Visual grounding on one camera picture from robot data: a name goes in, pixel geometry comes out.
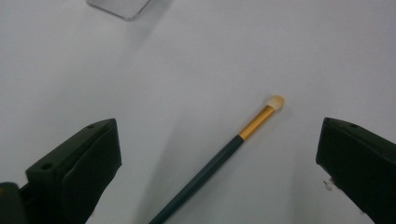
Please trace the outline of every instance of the white surface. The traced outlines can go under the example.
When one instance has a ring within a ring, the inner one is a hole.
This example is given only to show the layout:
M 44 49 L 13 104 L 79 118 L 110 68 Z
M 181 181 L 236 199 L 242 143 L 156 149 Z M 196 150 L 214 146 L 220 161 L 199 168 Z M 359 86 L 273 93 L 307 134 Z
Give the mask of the white surface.
M 396 1 L 0 3 L 0 181 L 116 118 L 123 166 L 90 224 L 148 223 L 275 93 L 259 132 L 168 223 L 372 223 L 315 163 L 324 117 L 396 142 Z

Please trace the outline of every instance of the gold ferrule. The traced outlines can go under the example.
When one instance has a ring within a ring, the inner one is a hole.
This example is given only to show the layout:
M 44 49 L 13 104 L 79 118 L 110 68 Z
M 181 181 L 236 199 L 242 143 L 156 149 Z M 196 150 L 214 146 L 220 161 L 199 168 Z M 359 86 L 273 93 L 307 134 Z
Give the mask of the gold ferrule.
M 265 108 L 260 111 L 260 113 L 254 118 L 240 133 L 239 136 L 241 136 L 244 141 L 248 140 L 248 138 L 256 132 L 257 129 L 260 128 L 260 126 L 268 119 L 271 117 L 272 114 L 274 114 L 275 110 L 269 106 L 266 105 Z

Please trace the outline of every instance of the white bristles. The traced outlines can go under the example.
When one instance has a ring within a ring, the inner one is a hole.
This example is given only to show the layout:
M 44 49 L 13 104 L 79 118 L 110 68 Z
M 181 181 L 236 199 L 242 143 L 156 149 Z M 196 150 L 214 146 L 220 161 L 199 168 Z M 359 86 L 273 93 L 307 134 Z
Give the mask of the white bristles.
M 274 110 L 278 110 L 282 108 L 283 104 L 285 104 L 285 99 L 280 95 L 275 95 L 271 97 L 267 105 L 271 106 Z

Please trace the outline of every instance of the mounting hole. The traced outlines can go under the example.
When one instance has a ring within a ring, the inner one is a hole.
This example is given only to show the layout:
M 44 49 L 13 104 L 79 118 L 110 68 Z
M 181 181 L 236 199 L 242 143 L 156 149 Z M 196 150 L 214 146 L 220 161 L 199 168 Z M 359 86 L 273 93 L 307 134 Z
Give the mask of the mounting hole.
M 52 168 L 52 163 L 46 163 L 43 166 L 41 166 L 41 170 L 49 170 L 50 168 Z

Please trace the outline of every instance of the makeup brush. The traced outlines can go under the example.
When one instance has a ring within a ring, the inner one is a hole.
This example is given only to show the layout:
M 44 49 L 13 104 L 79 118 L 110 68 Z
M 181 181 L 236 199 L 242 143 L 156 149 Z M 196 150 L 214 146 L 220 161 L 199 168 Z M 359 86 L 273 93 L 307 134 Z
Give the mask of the makeup brush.
M 282 96 L 271 97 L 262 111 L 236 136 L 231 140 L 207 165 L 163 208 L 163 210 L 150 221 L 149 224 L 161 224 L 172 216 L 176 210 L 183 205 L 204 183 L 226 162 L 235 151 L 248 138 L 274 114 L 282 108 L 285 100 Z

